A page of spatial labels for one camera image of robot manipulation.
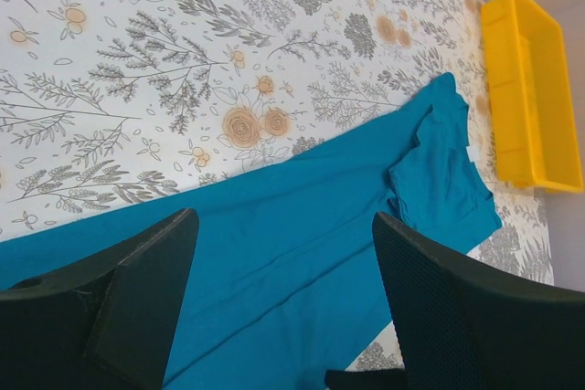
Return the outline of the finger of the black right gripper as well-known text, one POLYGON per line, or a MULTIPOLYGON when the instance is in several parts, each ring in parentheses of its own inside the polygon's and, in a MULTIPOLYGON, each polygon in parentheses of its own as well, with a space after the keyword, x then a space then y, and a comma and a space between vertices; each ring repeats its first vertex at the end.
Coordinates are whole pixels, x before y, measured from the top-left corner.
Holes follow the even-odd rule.
POLYGON ((406 371, 402 368, 371 371, 327 370, 325 385, 331 390, 408 390, 406 371))

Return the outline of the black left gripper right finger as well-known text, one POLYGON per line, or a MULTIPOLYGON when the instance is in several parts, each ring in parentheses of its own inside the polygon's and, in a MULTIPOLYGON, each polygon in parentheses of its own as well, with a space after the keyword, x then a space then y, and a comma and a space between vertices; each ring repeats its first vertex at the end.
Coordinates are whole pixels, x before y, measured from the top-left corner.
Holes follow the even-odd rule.
POLYGON ((372 232, 409 389, 581 389, 584 295, 495 269, 386 214, 372 232))

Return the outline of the blue t shirt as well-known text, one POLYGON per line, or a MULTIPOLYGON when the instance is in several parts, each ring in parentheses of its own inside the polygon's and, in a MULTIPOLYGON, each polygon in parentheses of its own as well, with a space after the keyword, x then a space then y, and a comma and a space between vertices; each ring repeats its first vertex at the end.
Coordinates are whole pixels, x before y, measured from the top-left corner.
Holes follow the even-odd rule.
POLYGON ((5 241, 9 287, 196 210, 167 389, 321 389, 391 316, 371 225, 386 213, 467 253, 501 225, 445 73, 399 110, 223 182, 5 241))

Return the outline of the yellow plastic tray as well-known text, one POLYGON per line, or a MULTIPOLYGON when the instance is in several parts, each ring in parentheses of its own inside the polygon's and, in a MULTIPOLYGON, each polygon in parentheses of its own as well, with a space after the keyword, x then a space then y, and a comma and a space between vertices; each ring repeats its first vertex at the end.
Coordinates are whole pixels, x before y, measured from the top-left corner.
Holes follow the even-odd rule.
POLYGON ((560 24, 535 0, 491 0, 482 7, 481 26, 498 179, 582 192, 560 24))

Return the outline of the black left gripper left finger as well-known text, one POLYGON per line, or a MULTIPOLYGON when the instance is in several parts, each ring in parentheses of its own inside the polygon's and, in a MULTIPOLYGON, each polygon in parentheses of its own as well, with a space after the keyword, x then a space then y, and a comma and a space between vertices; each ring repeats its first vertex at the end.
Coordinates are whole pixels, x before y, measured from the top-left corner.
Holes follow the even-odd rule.
POLYGON ((159 389, 196 249, 182 209, 1 293, 4 389, 159 389))

